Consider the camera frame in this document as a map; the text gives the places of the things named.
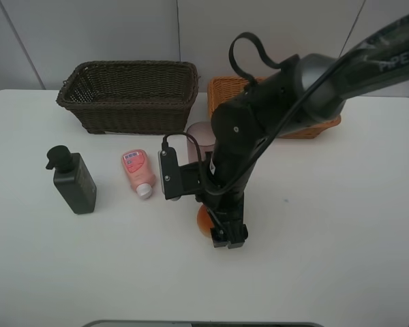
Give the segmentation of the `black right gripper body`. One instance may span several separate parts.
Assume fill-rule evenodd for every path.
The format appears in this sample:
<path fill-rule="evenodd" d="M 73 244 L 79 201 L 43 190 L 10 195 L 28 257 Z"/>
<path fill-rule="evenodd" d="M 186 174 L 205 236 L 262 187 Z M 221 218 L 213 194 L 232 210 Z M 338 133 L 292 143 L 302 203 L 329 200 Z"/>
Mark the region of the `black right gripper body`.
<path fill-rule="evenodd" d="M 212 154 L 202 160 L 181 166 L 182 196 L 194 195 L 211 211 L 212 220 L 224 225 L 244 223 L 244 191 L 256 164 L 258 136 L 218 136 Z"/>

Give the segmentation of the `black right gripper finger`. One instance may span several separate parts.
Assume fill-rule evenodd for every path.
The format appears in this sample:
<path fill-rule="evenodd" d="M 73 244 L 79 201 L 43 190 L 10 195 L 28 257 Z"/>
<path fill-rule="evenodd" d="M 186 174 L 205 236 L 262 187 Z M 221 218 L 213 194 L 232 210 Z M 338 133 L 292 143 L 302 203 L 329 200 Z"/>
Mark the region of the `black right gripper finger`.
<path fill-rule="evenodd" d="M 226 228 L 226 236 L 229 249 L 240 248 L 248 238 L 247 226 L 242 221 L 232 221 Z"/>
<path fill-rule="evenodd" d="M 228 246 L 228 232 L 226 226 L 218 221 L 213 221 L 213 227 L 210 229 L 211 239 L 215 248 L 222 248 Z"/>

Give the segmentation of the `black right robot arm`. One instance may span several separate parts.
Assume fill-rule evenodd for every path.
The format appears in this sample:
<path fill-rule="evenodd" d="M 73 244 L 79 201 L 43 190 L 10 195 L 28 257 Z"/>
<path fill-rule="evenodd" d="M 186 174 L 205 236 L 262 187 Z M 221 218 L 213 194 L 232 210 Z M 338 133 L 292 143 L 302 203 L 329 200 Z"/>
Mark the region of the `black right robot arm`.
<path fill-rule="evenodd" d="M 215 146 L 203 167 L 205 185 L 196 194 L 212 221 L 210 234 L 217 248 L 241 247 L 247 239 L 244 191 L 274 139 L 336 119 L 347 99 L 409 80 L 409 14 L 338 59 L 309 54 L 276 63 L 256 35 L 244 32 L 241 38 L 255 45 L 275 73 L 258 81 L 234 57 L 229 59 L 247 84 L 211 116 Z"/>

